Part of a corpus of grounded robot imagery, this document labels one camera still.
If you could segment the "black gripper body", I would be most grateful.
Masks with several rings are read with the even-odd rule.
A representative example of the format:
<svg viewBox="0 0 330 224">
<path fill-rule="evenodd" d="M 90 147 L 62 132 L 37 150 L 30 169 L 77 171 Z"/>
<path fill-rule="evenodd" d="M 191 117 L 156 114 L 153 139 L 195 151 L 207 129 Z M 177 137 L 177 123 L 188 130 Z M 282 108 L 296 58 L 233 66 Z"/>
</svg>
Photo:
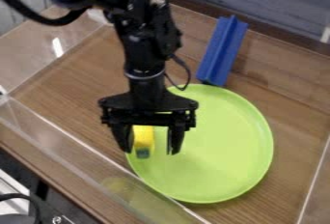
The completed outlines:
<svg viewBox="0 0 330 224">
<path fill-rule="evenodd" d="M 115 126 L 173 126 L 185 129 L 196 126 L 199 103 L 164 91 L 159 102 L 147 99 L 136 100 L 129 93 L 105 97 L 99 100 L 101 109 L 100 121 Z"/>
</svg>

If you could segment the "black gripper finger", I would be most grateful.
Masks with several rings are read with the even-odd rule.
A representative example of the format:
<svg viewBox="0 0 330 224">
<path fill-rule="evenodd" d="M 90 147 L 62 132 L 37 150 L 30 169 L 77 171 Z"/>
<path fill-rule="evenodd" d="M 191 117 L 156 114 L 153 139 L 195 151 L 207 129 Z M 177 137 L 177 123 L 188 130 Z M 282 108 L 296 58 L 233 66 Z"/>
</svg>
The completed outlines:
<svg viewBox="0 0 330 224">
<path fill-rule="evenodd" d="M 172 112 L 167 128 L 167 153 L 180 152 L 185 131 L 188 130 L 187 115 L 184 112 Z"/>
<path fill-rule="evenodd" d="M 120 149 L 129 154 L 133 140 L 132 125 L 113 124 L 111 130 Z"/>
</svg>

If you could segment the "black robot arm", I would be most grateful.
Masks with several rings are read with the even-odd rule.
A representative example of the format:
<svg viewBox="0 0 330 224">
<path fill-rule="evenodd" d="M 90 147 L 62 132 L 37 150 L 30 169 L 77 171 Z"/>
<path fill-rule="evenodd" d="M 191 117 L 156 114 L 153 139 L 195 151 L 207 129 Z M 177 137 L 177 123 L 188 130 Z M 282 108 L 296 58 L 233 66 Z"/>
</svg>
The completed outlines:
<svg viewBox="0 0 330 224">
<path fill-rule="evenodd" d="M 177 154 L 184 133 L 196 126 L 199 104 L 165 88 L 165 61 L 177 59 L 175 51 L 181 47 L 168 0 L 52 1 L 69 10 L 99 7 L 113 23 L 125 55 L 128 91 L 101 98 L 99 107 L 119 147 L 132 151 L 135 126 L 164 126 L 165 152 Z"/>
</svg>

